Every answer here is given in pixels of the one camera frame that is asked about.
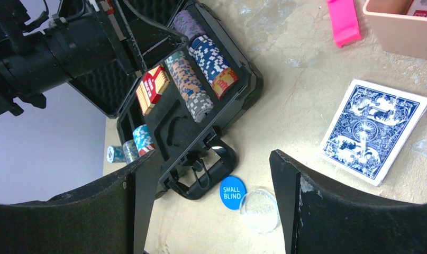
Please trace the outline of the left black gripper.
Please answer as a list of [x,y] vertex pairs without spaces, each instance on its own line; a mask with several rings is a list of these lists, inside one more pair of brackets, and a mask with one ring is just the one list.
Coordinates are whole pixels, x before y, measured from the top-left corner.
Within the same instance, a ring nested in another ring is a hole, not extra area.
[[107,38],[115,56],[104,65],[109,76],[144,74],[188,45],[187,36],[137,10],[132,1],[107,1],[105,12]]

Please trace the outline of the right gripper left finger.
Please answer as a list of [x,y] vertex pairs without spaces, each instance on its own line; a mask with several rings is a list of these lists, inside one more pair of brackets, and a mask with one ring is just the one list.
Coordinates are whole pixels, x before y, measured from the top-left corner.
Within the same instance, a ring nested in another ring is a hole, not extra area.
[[47,201],[0,204],[0,253],[144,253],[161,156]]

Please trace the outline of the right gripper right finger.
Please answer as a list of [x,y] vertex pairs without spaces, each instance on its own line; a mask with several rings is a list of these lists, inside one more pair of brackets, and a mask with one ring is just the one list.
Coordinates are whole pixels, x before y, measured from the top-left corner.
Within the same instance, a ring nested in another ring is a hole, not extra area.
[[286,253],[427,253],[427,203],[363,192],[281,150],[269,162]]

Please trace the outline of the red Texas Hold'em card box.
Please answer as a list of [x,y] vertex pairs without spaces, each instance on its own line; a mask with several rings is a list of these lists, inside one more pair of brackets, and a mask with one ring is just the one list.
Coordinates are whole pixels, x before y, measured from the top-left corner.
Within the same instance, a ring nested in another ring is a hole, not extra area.
[[143,115],[148,115],[170,84],[163,65],[147,71],[135,91]]

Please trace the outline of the purple chip stack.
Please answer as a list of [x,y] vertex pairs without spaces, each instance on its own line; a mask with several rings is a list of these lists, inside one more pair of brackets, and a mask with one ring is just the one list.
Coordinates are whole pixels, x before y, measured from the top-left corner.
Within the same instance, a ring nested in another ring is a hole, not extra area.
[[177,13],[173,25],[176,31],[187,36],[190,41],[206,34],[199,21],[188,10]]

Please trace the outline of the clear round disc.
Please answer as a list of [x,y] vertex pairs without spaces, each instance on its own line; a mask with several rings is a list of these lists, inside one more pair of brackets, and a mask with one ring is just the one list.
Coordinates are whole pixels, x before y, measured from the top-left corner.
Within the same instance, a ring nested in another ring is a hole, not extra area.
[[255,233],[271,233],[280,226],[275,195],[266,188],[247,192],[240,202],[239,212],[244,224]]

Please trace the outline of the green white chip stack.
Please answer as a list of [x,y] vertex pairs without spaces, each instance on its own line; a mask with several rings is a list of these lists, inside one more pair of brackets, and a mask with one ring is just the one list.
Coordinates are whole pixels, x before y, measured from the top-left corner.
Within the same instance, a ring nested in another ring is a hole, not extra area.
[[176,51],[165,60],[165,64],[194,121],[202,122],[214,104],[184,52]]

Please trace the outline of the blue round dealer button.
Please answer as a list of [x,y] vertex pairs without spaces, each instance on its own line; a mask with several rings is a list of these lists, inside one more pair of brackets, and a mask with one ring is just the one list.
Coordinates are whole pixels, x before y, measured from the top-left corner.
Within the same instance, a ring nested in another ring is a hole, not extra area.
[[230,210],[238,210],[247,188],[241,178],[227,176],[220,184],[220,198],[223,205]]

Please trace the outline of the blue playing card deck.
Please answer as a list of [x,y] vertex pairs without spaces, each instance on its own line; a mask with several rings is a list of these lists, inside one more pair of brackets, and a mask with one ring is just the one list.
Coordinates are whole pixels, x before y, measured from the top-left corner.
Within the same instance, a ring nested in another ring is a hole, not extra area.
[[354,79],[321,142],[320,156],[379,186],[426,110],[427,97]]

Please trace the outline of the teal chip stack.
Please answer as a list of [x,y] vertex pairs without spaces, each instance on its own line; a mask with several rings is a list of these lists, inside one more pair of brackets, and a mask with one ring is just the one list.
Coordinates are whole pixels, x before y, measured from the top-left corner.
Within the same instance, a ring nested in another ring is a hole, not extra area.
[[106,160],[108,163],[126,162],[122,146],[108,146],[106,152]]

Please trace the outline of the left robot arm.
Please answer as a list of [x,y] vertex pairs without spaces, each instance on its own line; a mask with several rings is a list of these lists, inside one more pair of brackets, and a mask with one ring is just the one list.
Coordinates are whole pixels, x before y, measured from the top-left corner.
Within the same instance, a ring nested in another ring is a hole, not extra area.
[[71,85],[110,118],[132,82],[188,44],[187,36],[139,13],[129,1],[61,1],[31,20],[20,1],[0,1],[0,116],[36,108],[45,92]]

